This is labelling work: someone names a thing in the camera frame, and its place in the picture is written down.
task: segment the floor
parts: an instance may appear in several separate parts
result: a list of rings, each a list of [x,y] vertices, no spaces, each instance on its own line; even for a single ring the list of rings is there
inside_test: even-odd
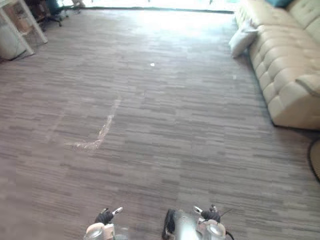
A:
[[[72,0],[58,0],[72,5]],[[87,8],[169,8],[188,10],[235,11],[240,0],[82,0]]]
[[[248,57],[230,57],[236,29],[232,15],[83,10],[2,62],[1,239],[82,239],[123,206],[129,239],[159,240],[168,208],[211,203],[233,209],[236,240],[318,239],[315,134],[272,125]]]

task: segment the tufted leather sofa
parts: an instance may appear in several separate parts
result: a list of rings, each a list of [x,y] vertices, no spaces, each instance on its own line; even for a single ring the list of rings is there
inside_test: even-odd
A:
[[[320,130],[320,0],[242,0],[235,18],[258,29],[249,55],[273,123]]]

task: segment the teal pillow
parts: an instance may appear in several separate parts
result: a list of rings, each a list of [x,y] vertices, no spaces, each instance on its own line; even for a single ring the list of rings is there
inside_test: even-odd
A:
[[[293,0],[266,0],[268,3],[277,8],[285,8],[289,5]]]

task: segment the white pillow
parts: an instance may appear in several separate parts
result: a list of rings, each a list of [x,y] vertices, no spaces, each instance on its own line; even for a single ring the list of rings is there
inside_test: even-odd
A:
[[[233,58],[242,54],[246,48],[255,40],[258,30],[251,20],[246,20],[231,38],[229,45]]]

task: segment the robotic claw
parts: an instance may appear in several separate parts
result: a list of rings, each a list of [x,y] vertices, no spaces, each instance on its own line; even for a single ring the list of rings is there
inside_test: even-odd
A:
[[[221,217],[229,211],[219,214],[213,204],[209,210],[203,211],[197,206],[193,210],[200,216],[196,221],[194,217],[182,210],[169,209],[167,211],[162,239],[169,240],[225,240],[226,236],[235,240],[230,232],[221,224]],[[116,235],[114,224],[111,220],[115,215],[121,213],[123,207],[113,212],[108,208],[102,210],[95,218],[94,224],[90,225],[85,233],[84,240],[128,240],[126,236]]]
[[[116,236],[115,226],[111,220],[115,215],[123,211],[123,207],[119,207],[113,212],[108,208],[104,208],[95,218],[94,224],[90,225],[85,232],[83,240],[115,240],[126,239],[123,236]]]
[[[182,210],[169,209],[164,220],[162,239],[174,237],[175,240],[225,240],[229,235],[235,240],[221,224],[221,217],[227,212],[220,215],[213,204],[209,210],[203,211],[197,206],[193,210],[200,215],[198,221]]]

